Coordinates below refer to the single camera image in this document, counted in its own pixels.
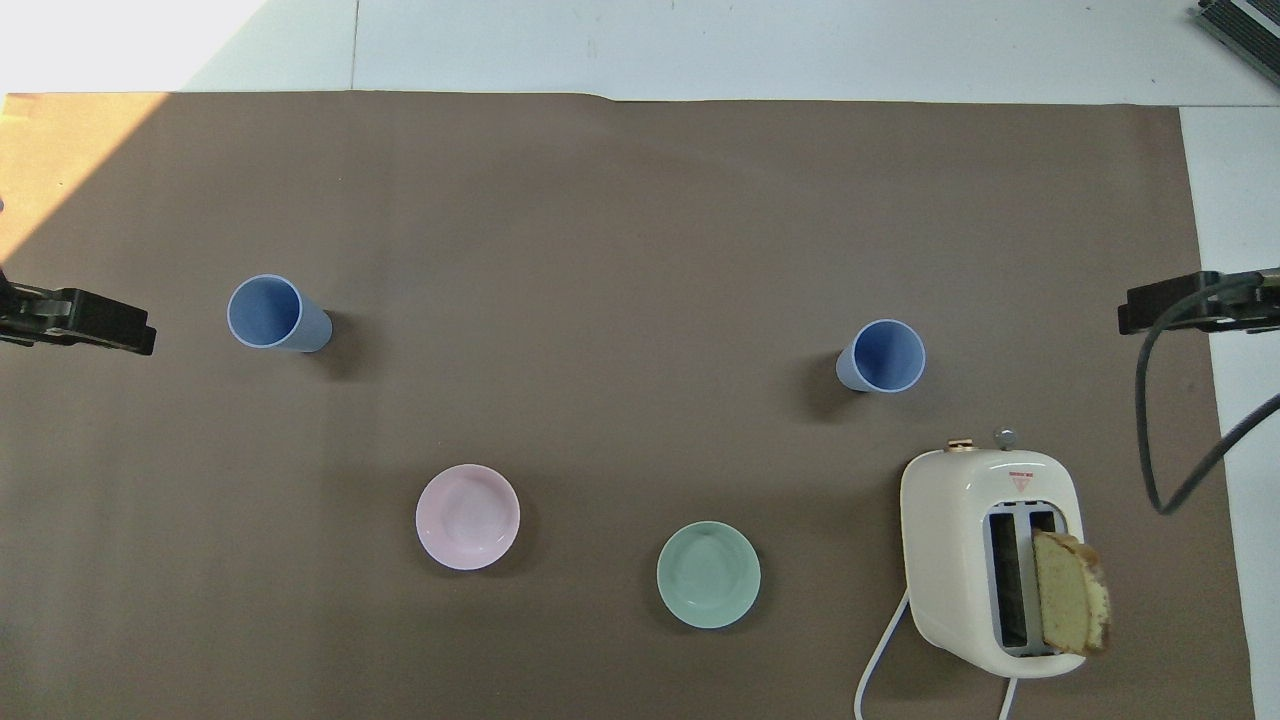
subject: toaster knob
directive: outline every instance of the toaster knob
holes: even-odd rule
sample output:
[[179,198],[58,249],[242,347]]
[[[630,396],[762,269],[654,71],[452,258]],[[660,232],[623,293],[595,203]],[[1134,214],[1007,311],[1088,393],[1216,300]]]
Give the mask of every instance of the toaster knob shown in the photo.
[[1018,432],[1015,432],[1014,428],[1010,428],[1009,425],[997,429],[995,433],[995,438],[996,438],[996,447],[998,447],[1000,450],[1012,450],[1014,446],[1018,445]]

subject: pink bowl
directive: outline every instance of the pink bowl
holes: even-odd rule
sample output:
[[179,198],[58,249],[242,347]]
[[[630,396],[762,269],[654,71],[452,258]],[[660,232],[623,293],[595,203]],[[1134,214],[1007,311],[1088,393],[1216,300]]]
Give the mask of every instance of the pink bowl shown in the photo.
[[520,501],[507,478],[484,465],[454,465],[417,500],[417,539],[454,570],[492,565],[516,539]]

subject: white floor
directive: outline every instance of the white floor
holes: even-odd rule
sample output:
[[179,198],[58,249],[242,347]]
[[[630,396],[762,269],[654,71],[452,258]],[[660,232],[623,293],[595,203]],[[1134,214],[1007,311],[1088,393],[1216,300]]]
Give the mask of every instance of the white floor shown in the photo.
[[[1275,266],[1280,87],[1194,27],[1193,6],[0,0],[0,92],[355,88],[1178,105],[1203,266]],[[1226,429],[1280,389],[1280,333],[1217,336],[1211,348]],[[1228,457],[1258,717],[1280,717],[1280,565],[1270,532],[1280,516],[1277,448],[1272,419]]]

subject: toaster slot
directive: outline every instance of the toaster slot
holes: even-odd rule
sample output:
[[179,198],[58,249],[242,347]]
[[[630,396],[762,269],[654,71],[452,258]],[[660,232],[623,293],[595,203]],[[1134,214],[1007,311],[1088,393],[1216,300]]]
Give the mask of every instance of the toaster slot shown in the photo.
[[991,560],[995,574],[997,630],[1000,643],[1009,647],[1027,646],[1027,612],[1023,603],[1023,579],[1018,562],[1018,527],[1012,512],[992,512]]
[[1061,511],[1039,500],[1001,502],[987,511],[984,525],[996,642],[1014,657],[1056,655],[1041,626],[1032,530],[1066,532]]

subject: white cable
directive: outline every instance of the white cable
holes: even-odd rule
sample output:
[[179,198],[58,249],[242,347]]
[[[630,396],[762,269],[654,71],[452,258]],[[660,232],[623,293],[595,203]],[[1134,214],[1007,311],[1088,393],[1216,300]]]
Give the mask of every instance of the white cable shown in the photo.
[[[909,593],[902,593],[902,601],[897,603],[897,610],[893,611],[893,618],[890,619],[888,626],[884,628],[884,634],[881,635],[881,642],[876,644],[876,650],[872,652],[872,659],[867,661],[867,669],[863,670],[863,676],[858,680],[858,691],[854,693],[854,719],[867,720],[863,717],[863,696],[867,694],[867,683],[872,679],[872,673],[876,671],[876,666],[879,665],[879,659],[884,655],[884,646],[888,644],[888,639],[893,637],[893,630],[897,629],[899,623],[902,621],[902,612],[906,612],[906,601]],[[1000,720],[1009,720],[1009,711],[1014,707],[1014,692],[1018,689],[1018,678],[1010,678],[1009,683],[1005,685],[1005,702],[1000,706]]]
[[876,652],[872,652],[872,659],[867,661],[867,669],[863,670],[863,678],[858,680],[858,692],[854,693],[854,717],[856,720],[865,720],[863,717],[863,694],[867,692],[867,683],[872,679],[872,673],[876,671],[876,666],[879,664],[879,656],[884,653],[884,646],[888,644],[888,639],[893,637],[893,630],[897,629],[897,624],[902,621],[902,612],[906,611],[906,598],[908,593],[902,593],[902,602],[897,603],[897,610],[893,611],[893,618],[888,621],[888,626],[884,628],[884,634],[881,635],[879,644],[876,646]]
[[1018,678],[1010,678],[1005,685],[1005,702],[1000,706],[1000,720],[1009,720],[1009,708],[1014,706],[1014,691],[1018,689]]

